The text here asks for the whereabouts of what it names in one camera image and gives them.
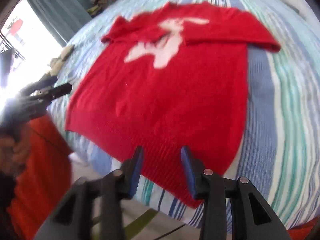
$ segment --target bed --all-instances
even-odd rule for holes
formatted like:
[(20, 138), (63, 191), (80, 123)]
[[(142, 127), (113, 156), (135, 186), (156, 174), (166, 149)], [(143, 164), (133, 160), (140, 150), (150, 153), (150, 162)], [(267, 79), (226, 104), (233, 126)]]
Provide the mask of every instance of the bed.
[[(307, 22), (280, 0), (118, 0), (84, 26), (69, 42), (76, 49), (58, 74), (58, 84), (73, 91), (104, 50), (100, 42), (114, 19), (130, 19), (153, 11), (167, 1), (237, 7), (254, 14), (282, 46), (277, 54), (248, 50), (247, 121), (239, 151), (225, 177), (246, 176), (268, 200), (286, 228), (319, 214), (320, 186), (320, 28)], [(85, 137), (65, 131), (70, 97), (55, 100), (49, 112), (58, 130), (77, 155), (100, 175), (121, 163)], [(193, 227), (201, 226), (203, 205), (190, 208), (145, 177), (135, 199)], [(227, 208), (228, 231), (231, 210)]]

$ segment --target metal screw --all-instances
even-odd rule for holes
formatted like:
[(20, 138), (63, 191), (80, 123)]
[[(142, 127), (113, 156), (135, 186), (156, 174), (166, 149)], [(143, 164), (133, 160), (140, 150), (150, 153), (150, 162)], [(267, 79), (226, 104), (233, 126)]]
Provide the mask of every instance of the metal screw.
[(213, 174), (213, 171), (212, 171), (212, 170), (210, 170), (210, 169), (205, 169), (205, 170), (203, 171), (203, 173), (204, 173), (204, 175), (208, 175), (208, 176), (210, 176), (210, 175), (212, 175), (212, 174)]
[(116, 176), (116, 177), (121, 176), (122, 173), (123, 173), (123, 171), (121, 171), (121, 170), (114, 170), (114, 171), (112, 172), (113, 176)]
[(247, 184), (249, 182), (248, 178), (247, 177), (241, 177), (240, 178), (240, 182), (241, 183), (244, 183), (244, 184)]

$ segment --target t-shirt sleeve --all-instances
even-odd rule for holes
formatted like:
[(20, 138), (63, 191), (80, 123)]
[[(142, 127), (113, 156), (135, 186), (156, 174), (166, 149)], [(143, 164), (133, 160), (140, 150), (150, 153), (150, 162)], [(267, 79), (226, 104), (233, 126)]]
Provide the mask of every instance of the t-shirt sleeve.
[(135, 16), (131, 21), (118, 17), (109, 33), (101, 39), (105, 42), (155, 42), (168, 31), (161, 29), (157, 24), (150, 22), (151, 13), (142, 13)]
[(245, 42), (257, 47), (278, 52), (280, 44), (275, 40), (269, 30), (249, 12), (242, 12), (236, 8), (222, 10), (213, 8), (207, 25), (197, 26), (184, 23), (183, 37), (186, 44), (199, 42)]

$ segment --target red object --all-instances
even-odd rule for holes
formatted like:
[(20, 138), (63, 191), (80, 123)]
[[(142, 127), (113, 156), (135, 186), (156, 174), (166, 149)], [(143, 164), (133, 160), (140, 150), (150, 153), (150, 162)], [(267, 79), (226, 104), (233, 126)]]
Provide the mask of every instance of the red object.
[(20, 30), (20, 28), (22, 27), (23, 21), (21, 19), (15, 21), (10, 29), (10, 33), (12, 36), (16, 35), (17, 32)]
[(181, 147), (227, 170), (245, 126), (247, 44), (280, 45), (252, 14), (209, 3), (120, 17), (102, 41), (110, 44), (74, 93), (66, 129), (120, 161), (142, 145), (142, 175), (196, 207)]
[(32, 240), (59, 200), (71, 186), (72, 152), (49, 116), (30, 122), (30, 158), (18, 177), (15, 198), (7, 209), (21, 239)]
[(301, 226), (291, 228), (288, 230), (288, 233), (292, 240), (304, 240), (310, 233), (311, 229), (318, 222), (319, 217), (314, 218), (313, 220), (305, 223)]

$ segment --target orange fabric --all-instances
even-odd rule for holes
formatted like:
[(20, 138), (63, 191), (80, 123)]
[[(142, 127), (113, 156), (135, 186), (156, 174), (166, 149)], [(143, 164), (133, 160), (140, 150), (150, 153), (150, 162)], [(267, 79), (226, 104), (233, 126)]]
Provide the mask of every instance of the orange fabric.
[(301, 226), (289, 229), (289, 235), (291, 236), (292, 240), (304, 240), (307, 235), (310, 233), (311, 229), (315, 226), (315, 224), (318, 222), (318, 217), (314, 218), (313, 220), (309, 221), (308, 223), (305, 223)]
[(18, 177), (15, 198), (7, 209), (21, 238), (32, 240), (53, 208), (71, 186), (71, 150), (49, 116), (30, 122), (30, 158)]

